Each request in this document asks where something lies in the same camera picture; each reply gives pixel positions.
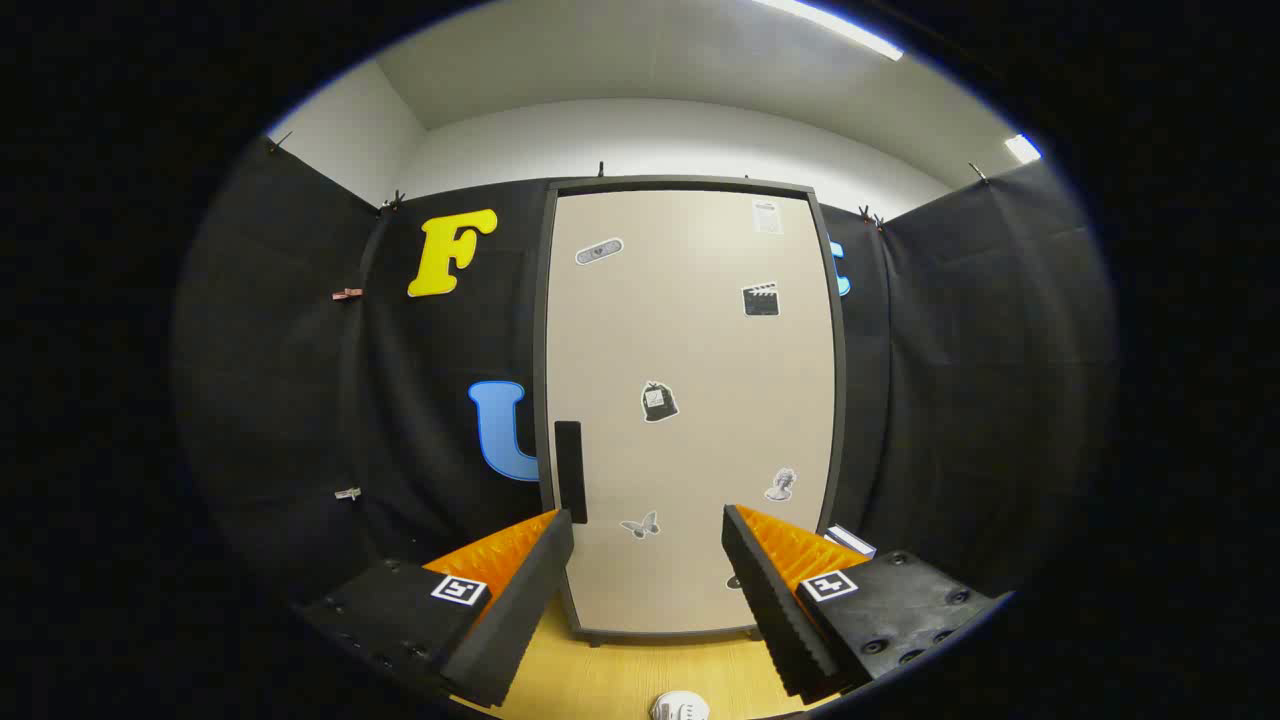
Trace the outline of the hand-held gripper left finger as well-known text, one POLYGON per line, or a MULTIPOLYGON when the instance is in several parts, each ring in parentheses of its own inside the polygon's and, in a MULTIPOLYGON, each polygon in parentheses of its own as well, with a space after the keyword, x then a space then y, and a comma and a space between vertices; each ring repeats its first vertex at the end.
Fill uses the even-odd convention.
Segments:
POLYGON ((385 559, 300 606, 348 656, 426 697, 506 701, 573 551, 550 510, 426 564, 385 559))

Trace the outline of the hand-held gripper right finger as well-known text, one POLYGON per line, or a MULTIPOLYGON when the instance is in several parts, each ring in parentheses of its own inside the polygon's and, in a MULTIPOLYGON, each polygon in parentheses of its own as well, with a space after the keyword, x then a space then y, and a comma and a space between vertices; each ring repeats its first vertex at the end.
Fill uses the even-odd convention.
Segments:
POLYGON ((915 553, 869 557, 737 503, 721 542, 785 691, 808 705, 893 682, 1009 601, 915 553))

